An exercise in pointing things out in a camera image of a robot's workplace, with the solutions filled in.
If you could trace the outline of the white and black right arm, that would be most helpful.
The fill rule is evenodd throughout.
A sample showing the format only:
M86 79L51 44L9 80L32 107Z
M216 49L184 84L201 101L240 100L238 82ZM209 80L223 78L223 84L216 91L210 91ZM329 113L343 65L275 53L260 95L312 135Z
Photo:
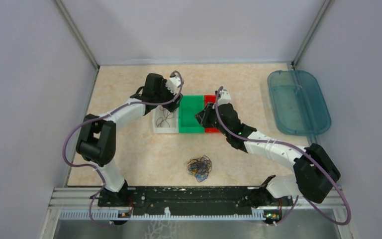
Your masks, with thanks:
M264 181L260 198L266 205L273 205L284 196L303 196L320 204L341 177L321 145L313 143L302 147L270 138L242 123L231 104L216 108L214 103L209 103L194 117L202 127L217 129L233 148L260 155L292 170L290 175L271 176Z

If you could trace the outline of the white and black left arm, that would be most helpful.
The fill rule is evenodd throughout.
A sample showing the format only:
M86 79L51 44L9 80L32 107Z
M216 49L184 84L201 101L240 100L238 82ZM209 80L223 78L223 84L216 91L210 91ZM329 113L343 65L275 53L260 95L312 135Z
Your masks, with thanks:
M85 116L80 128L76 152L97 171L103 182L104 193L117 206L129 200L128 184L121 176L113 158L117 132L158 106L174 112L183 97L184 80L179 71L169 78L149 73L145 84L121 106L101 115Z

